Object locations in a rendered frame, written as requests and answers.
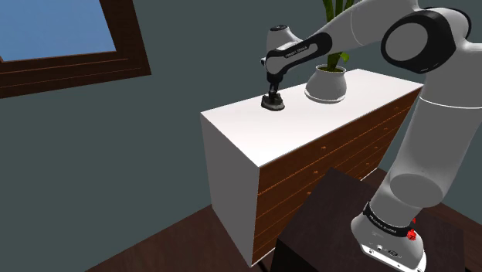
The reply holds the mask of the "dark wooden framed window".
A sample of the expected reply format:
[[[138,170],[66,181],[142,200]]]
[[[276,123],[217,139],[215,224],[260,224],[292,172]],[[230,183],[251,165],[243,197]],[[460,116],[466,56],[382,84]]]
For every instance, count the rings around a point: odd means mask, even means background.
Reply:
[[[150,72],[134,0],[0,0],[0,99]]]

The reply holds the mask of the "dark robot stand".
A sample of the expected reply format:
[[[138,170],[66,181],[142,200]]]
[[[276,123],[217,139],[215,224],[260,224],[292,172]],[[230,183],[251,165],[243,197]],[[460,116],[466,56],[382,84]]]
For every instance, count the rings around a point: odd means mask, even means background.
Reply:
[[[370,185],[330,168],[278,236],[270,272],[398,272],[362,252],[351,221],[374,195]],[[422,211],[425,272],[467,272],[461,229]]]

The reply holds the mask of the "dark grey low round object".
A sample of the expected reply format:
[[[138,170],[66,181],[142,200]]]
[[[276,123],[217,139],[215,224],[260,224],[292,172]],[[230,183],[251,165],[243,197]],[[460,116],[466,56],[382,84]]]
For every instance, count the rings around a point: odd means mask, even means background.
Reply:
[[[285,105],[283,103],[283,99],[281,98],[281,95],[277,93],[276,95],[273,95],[273,96],[263,95],[262,101],[261,101],[261,107],[266,108],[267,110],[270,110],[270,111],[281,111],[285,108]]]

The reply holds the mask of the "green plant in white pot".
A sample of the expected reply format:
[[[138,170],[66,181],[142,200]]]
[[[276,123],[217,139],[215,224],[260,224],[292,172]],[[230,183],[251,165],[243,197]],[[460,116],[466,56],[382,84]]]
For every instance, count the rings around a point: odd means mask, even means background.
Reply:
[[[344,10],[353,6],[355,0],[323,0],[326,19],[330,22]],[[345,52],[328,55],[328,63],[316,66],[315,73],[308,80],[305,96],[312,101],[322,104],[336,104],[345,98],[347,84],[346,69],[338,65],[339,60],[347,63],[349,55]]]

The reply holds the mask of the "white chest with wooden drawers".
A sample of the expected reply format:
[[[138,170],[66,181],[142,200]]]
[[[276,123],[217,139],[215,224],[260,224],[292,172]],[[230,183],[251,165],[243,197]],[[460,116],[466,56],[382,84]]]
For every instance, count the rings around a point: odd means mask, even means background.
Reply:
[[[273,250],[328,169],[363,179],[378,167],[422,87],[361,69],[345,79],[335,104],[297,85],[281,91],[280,111],[254,97],[201,113],[212,208],[248,266]]]

